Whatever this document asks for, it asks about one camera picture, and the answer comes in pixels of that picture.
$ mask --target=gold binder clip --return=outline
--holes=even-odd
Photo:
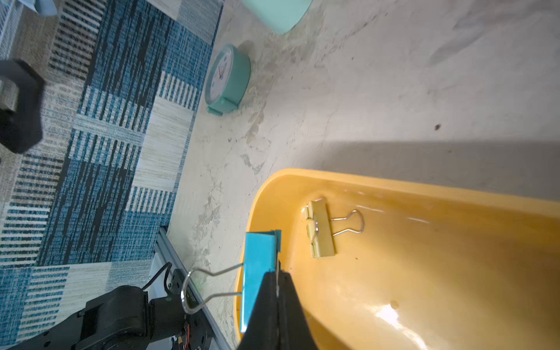
[[[362,225],[359,231],[347,228],[345,230],[332,233],[330,229],[330,221],[340,221],[350,218],[353,214],[358,214]],[[363,232],[364,220],[363,215],[358,210],[353,210],[347,217],[329,219],[326,212],[326,202],[324,199],[312,200],[304,208],[307,222],[307,236],[311,240],[311,257],[322,258],[334,255],[333,236],[340,235],[344,232],[354,232],[360,234]]]

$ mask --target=concrete floor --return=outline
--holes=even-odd
[[[560,199],[558,1],[314,0],[275,35],[226,0],[226,43],[251,80],[234,114],[200,104],[169,229],[187,268],[239,261],[255,193],[287,167]],[[232,299],[208,307],[234,346]]]

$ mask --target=teal alarm clock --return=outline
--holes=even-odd
[[[210,69],[204,89],[206,110],[222,115],[237,109],[247,90],[251,61],[231,45],[225,45]]]

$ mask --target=clock face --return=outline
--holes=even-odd
[[[223,89],[226,87],[227,79],[230,77],[231,58],[231,50],[226,50],[214,71],[214,76],[212,77],[210,85],[210,100],[212,102],[216,101],[222,95]]]

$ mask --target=blue striped rug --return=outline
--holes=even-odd
[[[182,21],[145,0],[66,0],[58,18],[24,14],[19,58],[48,84],[44,139],[23,155],[0,149],[0,346],[146,281],[221,13],[207,2],[184,1]]]

